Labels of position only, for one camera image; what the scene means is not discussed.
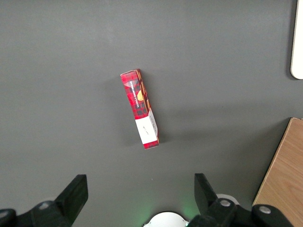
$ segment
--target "box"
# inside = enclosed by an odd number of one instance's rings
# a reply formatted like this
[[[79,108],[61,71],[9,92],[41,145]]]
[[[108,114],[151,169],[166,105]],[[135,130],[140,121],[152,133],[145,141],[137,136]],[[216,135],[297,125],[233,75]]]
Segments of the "box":
[[[158,146],[158,128],[141,78],[140,69],[123,73],[120,76],[144,148],[149,149]]]

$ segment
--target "gray surface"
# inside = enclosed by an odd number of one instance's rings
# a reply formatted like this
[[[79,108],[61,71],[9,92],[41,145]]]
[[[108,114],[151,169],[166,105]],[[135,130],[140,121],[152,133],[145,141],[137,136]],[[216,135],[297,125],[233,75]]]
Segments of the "gray surface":
[[[0,208],[87,174],[74,226],[198,213],[194,173],[246,208],[302,117],[296,1],[1,1]],[[141,68],[161,145],[145,151],[119,75]]]

